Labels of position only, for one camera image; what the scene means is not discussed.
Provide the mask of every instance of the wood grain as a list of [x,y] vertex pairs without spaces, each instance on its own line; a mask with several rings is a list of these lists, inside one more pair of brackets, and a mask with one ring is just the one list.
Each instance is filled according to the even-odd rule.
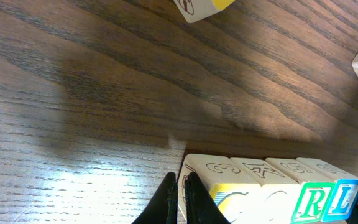
[[0,223],[130,223],[189,152],[358,175],[357,52],[358,0],[0,0]]

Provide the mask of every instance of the row of blocks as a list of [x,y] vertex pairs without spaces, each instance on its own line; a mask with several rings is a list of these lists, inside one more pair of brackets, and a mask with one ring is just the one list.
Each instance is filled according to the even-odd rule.
[[189,154],[178,181],[186,217],[185,180],[196,172],[231,223],[309,223],[347,219],[358,177],[319,159],[246,159]]

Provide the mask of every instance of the wooden table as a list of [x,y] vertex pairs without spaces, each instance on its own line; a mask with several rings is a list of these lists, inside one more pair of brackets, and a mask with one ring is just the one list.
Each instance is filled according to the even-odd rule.
[[0,0],[0,223],[130,223],[185,149],[358,175],[357,52],[358,0]]

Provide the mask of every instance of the blue striped block face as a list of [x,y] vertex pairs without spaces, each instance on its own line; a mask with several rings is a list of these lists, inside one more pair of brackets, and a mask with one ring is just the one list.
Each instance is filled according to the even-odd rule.
[[346,220],[358,198],[358,180],[339,180],[324,212],[323,221]]

